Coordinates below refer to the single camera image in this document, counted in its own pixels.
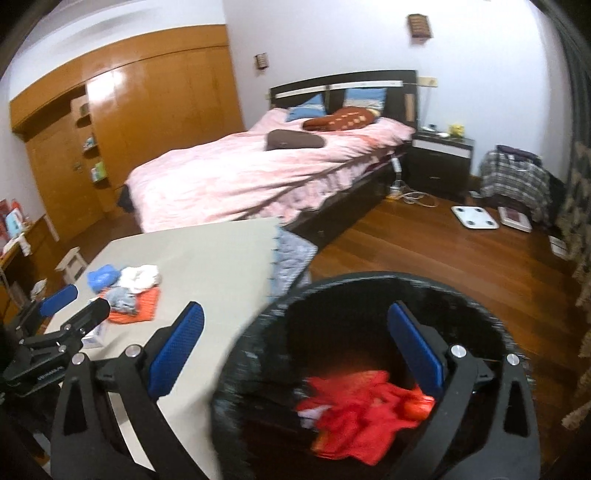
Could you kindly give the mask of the small white wooden stool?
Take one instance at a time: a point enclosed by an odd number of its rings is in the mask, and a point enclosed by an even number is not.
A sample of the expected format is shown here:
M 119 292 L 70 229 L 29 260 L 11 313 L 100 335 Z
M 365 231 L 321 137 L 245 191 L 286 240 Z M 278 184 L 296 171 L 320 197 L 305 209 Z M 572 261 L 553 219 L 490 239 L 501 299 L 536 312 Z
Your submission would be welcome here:
M 55 267 L 66 284 L 74 284 L 87 269 L 88 264 L 80 253 L 79 247 L 71 248 Z

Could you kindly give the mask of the blue white kettle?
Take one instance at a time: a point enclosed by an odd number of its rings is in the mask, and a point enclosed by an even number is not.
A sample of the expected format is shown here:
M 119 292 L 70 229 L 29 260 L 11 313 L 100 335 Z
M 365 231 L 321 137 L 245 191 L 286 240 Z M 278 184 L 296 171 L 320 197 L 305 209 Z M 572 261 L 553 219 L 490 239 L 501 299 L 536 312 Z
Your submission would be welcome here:
M 14 208 L 6 215 L 5 223 L 10 238 L 18 237 L 25 230 L 24 218 L 18 208 Z

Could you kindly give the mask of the left wall lamp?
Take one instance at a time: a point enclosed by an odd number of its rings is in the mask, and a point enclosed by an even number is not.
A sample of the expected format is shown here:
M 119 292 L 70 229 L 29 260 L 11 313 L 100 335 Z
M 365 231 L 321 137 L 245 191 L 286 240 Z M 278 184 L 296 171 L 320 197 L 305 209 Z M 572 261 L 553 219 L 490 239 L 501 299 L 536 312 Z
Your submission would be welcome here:
M 269 68 L 269 57 L 266 53 L 259 53 L 254 56 L 254 62 L 256 62 L 256 69 L 259 71 L 266 70 Z

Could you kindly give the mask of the grey cloth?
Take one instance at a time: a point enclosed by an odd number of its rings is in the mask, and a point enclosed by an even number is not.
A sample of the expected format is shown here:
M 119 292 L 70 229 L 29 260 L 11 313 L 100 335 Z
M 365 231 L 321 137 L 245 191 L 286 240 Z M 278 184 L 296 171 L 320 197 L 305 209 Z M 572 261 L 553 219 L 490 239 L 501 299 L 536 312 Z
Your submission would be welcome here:
M 105 292 L 104 298 L 115 313 L 124 315 L 137 314 L 136 296 L 128 288 L 111 288 Z

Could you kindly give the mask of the bed with pink cover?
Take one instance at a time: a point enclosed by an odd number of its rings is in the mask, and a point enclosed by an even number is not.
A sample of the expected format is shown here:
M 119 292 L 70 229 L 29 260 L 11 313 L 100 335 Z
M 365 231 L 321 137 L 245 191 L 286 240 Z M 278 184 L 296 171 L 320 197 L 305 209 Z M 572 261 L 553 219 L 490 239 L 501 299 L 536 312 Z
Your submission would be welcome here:
M 388 196 L 393 159 L 407 152 L 418 124 L 417 79 L 413 70 L 374 70 L 273 87 L 270 109 L 249 130 L 171 150 L 135 168 L 118 207 L 145 233 L 273 217 L 328 245 Z M 266 151 L 271 130 L 304 131 L 308 119 L 287 122 L 290 107 L 321 93 L 332 115 L 352 88 L 387 89 L 383 112 L 372 110 L 373 124 L 306 131 L 324 138 L 324 148 Z

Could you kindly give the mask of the white cloth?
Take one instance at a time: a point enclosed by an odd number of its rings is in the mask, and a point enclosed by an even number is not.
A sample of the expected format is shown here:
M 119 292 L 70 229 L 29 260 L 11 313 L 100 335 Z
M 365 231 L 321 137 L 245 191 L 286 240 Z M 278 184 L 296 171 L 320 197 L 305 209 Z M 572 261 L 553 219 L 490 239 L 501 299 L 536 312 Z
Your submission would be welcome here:
M 145 264 L 137 267 L 125 267 L 120 271 L 117 287 L 126 288 L 132 294 L 140 294 L 157 286 L 160 271 L 156 265 Z

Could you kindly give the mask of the left blue pillow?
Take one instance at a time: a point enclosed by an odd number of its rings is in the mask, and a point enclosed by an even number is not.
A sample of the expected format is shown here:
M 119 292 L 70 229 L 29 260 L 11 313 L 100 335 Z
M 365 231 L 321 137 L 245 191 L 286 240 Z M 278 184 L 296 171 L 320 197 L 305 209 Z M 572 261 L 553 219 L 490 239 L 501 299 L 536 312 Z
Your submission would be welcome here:
M 300 119 L 311 119 L 324 117 L 327 114 L 325 111 L 324 97 L 318 93 L 300 105 L 290 107 L 287 112 L 287 122 L 296 121 Z

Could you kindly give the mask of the white blue carton box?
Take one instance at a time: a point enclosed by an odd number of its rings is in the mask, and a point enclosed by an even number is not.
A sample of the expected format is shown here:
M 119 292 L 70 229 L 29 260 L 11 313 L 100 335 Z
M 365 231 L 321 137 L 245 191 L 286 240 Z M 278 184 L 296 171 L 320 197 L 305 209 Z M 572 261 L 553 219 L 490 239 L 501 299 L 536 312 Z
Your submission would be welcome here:
M 106 331 L 108 323 L 101 322 L 94 329 L 82 338 L 82 345 L 85 349 L 99 349 L 105 346 Z

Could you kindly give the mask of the black lined trash bin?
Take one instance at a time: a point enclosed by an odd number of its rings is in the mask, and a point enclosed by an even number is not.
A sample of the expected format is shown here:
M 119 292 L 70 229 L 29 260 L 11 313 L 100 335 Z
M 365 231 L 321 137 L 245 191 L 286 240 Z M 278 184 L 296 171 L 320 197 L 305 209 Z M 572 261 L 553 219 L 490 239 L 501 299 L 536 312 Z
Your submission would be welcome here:
M 529 372 L 504 324 L 438 282 L 365 272 L 256 316 L 211 400 L 225 479 L 536 479 Z

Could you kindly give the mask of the brown cushion on bed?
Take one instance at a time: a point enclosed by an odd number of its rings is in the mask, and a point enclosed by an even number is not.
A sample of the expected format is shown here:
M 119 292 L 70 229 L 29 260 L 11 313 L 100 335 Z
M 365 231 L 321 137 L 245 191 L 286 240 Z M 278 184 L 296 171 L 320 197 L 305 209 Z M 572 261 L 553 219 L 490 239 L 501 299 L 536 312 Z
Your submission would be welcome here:
M 306 131 L 276 129 L 266 134 L 266 151 L 318 149 L 324 147 L 324 138 Z

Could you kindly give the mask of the orange foam net sheet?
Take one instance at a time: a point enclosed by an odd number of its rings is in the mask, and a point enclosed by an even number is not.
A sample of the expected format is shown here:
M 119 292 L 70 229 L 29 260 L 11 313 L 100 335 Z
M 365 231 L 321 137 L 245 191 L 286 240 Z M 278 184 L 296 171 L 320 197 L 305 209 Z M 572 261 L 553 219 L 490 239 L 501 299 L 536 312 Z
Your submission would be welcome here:
M 105 290 L 100 294 L 100 297 L 105 300 Z M 138 322 L 151 321 L 155 316 L 156 306 L 160 297 L 160 289 L 155 286 L 149 290 L 146 290 L 140 294 L 134 294 L 137 300 L 137 314 L 136 315 L 124 315 L 115 313 L 110 308 L 110 313 L 107 320 L 114 324 L 131 324 Z

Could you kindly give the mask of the red fabric garment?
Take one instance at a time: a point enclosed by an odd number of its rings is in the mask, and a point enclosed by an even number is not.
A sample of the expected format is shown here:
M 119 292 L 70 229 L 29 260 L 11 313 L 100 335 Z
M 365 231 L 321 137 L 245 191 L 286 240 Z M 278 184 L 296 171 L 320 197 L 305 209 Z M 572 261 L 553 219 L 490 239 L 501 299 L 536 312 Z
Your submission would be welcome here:
M 311 396 L 297 403 L 301 426 L 318 432 L 311 451 L 329 460 L 377 465 L 397 434 L 423 422 L 405 420 L 401 406 L 410 391 L 390 382 L 384 370 L 307 380 Z

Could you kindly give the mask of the wooden wardrobe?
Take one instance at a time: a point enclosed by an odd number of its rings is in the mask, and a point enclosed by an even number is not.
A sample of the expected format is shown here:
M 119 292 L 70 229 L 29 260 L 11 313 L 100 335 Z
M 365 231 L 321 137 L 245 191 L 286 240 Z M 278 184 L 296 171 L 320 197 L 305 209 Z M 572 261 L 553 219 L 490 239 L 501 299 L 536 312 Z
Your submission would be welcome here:
M 135 167 L 243 128 L 223 24 L 93 50 L 24 89 L 9 111 L 62 241 L 116 215 L 117 195 Z

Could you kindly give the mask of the blue plastic bag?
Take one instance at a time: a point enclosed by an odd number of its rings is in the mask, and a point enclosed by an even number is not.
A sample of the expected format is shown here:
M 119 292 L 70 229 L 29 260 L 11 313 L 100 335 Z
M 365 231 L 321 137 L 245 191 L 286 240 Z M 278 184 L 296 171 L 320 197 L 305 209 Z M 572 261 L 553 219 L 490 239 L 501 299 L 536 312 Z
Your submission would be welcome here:
M 87 284 L 94 293 L 100 293 L 115 284 L 120 277 L 120 270 L 106 264 L 86 274 Z

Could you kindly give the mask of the red plastic bag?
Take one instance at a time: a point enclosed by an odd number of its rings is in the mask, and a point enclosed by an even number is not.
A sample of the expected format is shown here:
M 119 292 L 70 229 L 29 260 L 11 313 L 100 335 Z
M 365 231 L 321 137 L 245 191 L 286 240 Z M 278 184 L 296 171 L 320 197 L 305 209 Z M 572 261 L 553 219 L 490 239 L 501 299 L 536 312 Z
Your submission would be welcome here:
M 416 387 L 405 394 L 401 415 L 408 421 L 423 422 L 430 416 L 435 404 L 436 400 L 432 396 Z

